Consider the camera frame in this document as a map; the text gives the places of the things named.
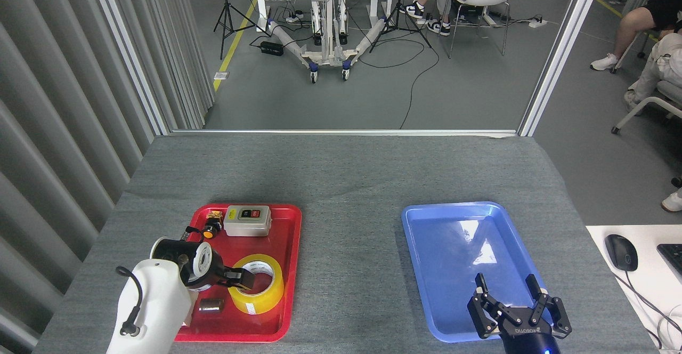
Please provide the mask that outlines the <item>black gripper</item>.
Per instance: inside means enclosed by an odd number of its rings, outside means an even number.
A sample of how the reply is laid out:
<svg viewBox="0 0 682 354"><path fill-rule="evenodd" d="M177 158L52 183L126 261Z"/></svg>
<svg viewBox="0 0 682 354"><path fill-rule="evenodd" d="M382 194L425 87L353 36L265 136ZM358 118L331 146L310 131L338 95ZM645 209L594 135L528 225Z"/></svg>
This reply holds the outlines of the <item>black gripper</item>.
<svg viewBox="0 0 682 354"><path fill-rule="evenodd" d="M255 274L248 269L231 269L225 267L222 259L212 258L209 267L209 281L212 285L236 287L250 291L254 287Z"/></svg>
<svg viewBox="0 0 682 354"><path fill-rule="evenodd" d="M548 295L533 274L525 282L533 308L507 307L490 295L484 274L476 274L476 290L467 303L476 332L480 339L500 335L506 353L560 353L555 337L565 339L572 332L563 301ZM543 318L544 310L550 312L552 325Z"/></svg>

